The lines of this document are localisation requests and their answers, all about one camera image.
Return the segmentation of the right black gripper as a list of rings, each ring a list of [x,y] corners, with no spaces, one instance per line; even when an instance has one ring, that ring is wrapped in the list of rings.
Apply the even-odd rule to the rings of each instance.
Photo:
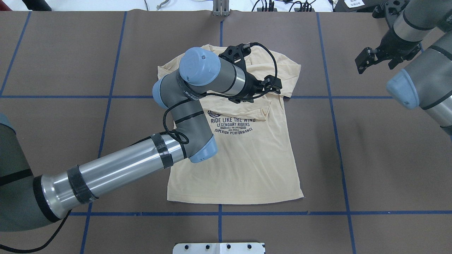
[[[376,5],[373,10],[373,18],[385,18],[389,30],[381,39],[376,48],[364,48],[355,58],[355,64],[359,74],[363,74],[370,66],[389,60],[388,66],[394,69],[398,64],[412,60],[421,50],[420,42],[408,42],[401,39],[393,30],[396,19],[408,5],[409,0],[389,0]]]

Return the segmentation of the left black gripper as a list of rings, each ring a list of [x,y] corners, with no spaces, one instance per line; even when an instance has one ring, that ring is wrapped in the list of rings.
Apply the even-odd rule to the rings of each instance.
[[[247,72],[244,57],[250,55],[251,48],[257,46],[263,48],[272,59],[274,65],[274,75],[268,74],[263,80],[258,80],[254,75]],[[229,46],[224,52],[219,54],[219,57],[231,63],[234,67],[239,68],[244,73],[244,85],[239,88],[238,92],[233,92],[232,95],[220,93],[219,97],[227,98],[234,103],[241,103],[244,101],[253,103],[255,99],[263,97],[267,93],[274,92],[280,94],[282,89],[281,79],[278,78],[278,65],[273,53],[268,50],[261,43],[247,43],[239,44],[237,46]]]

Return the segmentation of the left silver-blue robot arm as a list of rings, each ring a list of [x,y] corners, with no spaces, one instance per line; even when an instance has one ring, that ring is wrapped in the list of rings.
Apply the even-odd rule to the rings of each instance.
[[[62,220],[69,211],[152,172],[186,158],[198,163],[213,157],[216,141],[202,109],[206,96],[234,103],[253,102],[267,93],[280,93],[277,74],[256,79],[247,72],[245,57],[258,42],[229,46],[216,55],[190,48],[179,67],[158,80],[152,89],[156,103],[171,114],[176,128],[150,135],[120,151],[75,165],[57,175],[34,176],[16,131],[1,114],[2,232],[32,230]]]

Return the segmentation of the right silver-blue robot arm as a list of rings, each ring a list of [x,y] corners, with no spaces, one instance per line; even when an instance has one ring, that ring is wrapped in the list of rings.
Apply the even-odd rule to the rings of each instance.
[[[364,48],[355,58],[357,71],[388,61],[402,68],[386,84],[387,92],[408,109],[421,108],[447,135],[452,130],[452,2],[450,0],[388,0],[373,10],[388,31],[380,45]]]

